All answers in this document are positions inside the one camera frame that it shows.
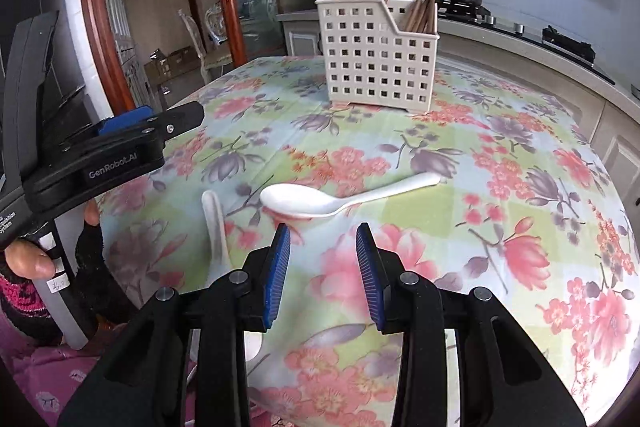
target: table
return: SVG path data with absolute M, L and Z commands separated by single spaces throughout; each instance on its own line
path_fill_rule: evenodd
M 367 312 L 354 243 L 363 221 L 380 248 L 439 287 L 490 288 L 588 424 L 620 393 L 638 364 L 638 250 L 601 161 L 552 96 L 440 59 L 427 116 L 332 109 L 322 58 L 268 57 L 189 100 L 205 106 L 203 126 L 167 144 L 162 169 L 100 199 L 105 255 L 142 304 L 159 285 L 204 284 L 204 190 L 222 200 L 236 267 L 287 223 L 280 313 L 248 365 L 257 403 L 303 427 L 389 425 L 400 338 L 380 335 Z M 443 182 L 330 219 L 288 219 L 258 201 L 278 182 L 349 196 L 423 171 Z M 449 404 L 455 425 L 455 389 Z

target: screw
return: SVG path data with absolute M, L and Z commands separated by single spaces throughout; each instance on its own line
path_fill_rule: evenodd
M 400 274 L 400 282 L 404 284 L 416 284 L 420 280 L 417 273 L 414 272 L 402 272 Z
M 168 301 L 174 296 L 175 290 L 169 286 L 162 286 L 156 290 L 156 299 L 159 301 Z
M 491 290 L 488 288 L 484 288 L 483 286 L 478 286 L 478 288 L 474 288 L 474 297 L 481 301 L 488 301 L 491 298 Z
M 229 274 L 229 281 L 231 281 L 232 284 L 242 284 L 247 279 L 249 279 L 249 275 L 242 270 L 234 270 Z

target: white label sticker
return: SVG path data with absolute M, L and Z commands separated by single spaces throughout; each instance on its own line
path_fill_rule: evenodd
M 51 250 L 56 245 L 56 240 L 53 238 L 53 233 L 49 232 L 46 235 L 43 235 L 38 242 L 40 243 L 40 247 L 45 251 Z
M 65 265 L 62 263 L 62 257 L 58 257 L 53 260 L 53 266 L 56 267 L 56 273 L 63 272 L 65 270 Z
M 59 275 L 58 277 L 54 277 L 47 281 L 47 286 L 49 287 L 49 291 L 51 293 L 58 293 L 60 290 L 69 286 L 69 277 L 66 273 Z

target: plastic basket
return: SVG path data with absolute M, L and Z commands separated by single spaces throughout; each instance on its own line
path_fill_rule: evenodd
M 430 110 L 436 34 L 402 32 L 411 0 L 318 0 L 329 100 Z

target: gas stove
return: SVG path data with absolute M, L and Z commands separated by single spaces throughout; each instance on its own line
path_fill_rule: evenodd
M 616 84 L 609 75 L 594 64 L 596 54 L 590 44 L 587 42 L 578 42 L 562 35 L 562 33 L 558 32 L 552 26 L 548 26 L 540 33 L 532 32 L 523 24 L 492 16 L 491 12 L 484 6 L 475 6 L 451 0 L 438 0 L 438 17 L 480 26 L 530 42 L 557 55 L 561 55 L 561 57 L 567 58 L 592 73 L 597 74 L 612 86 Z
M 460 22 L 477 22 L 491 15 L 484 6 L 464 2 L 438 0 L 438 15 Z

